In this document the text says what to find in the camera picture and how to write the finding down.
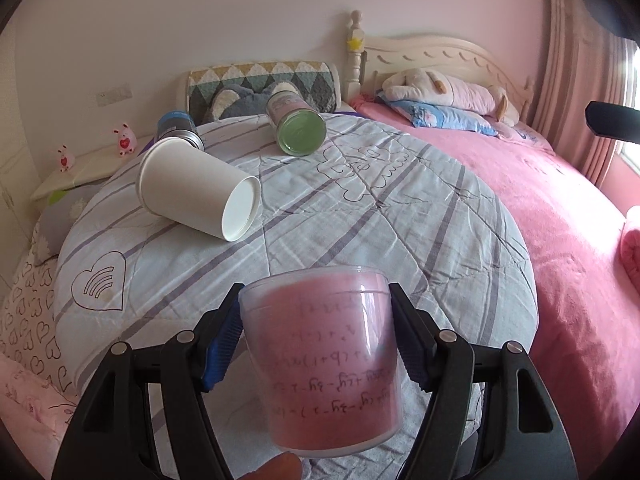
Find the person's hand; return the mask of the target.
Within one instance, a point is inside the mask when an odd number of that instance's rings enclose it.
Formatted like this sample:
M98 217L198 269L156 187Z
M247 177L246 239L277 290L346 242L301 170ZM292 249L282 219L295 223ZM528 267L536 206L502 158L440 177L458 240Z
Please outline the person's hand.
M244 474L240 480L300 480L303 465L293 453L282 453L274 456L258 469Z

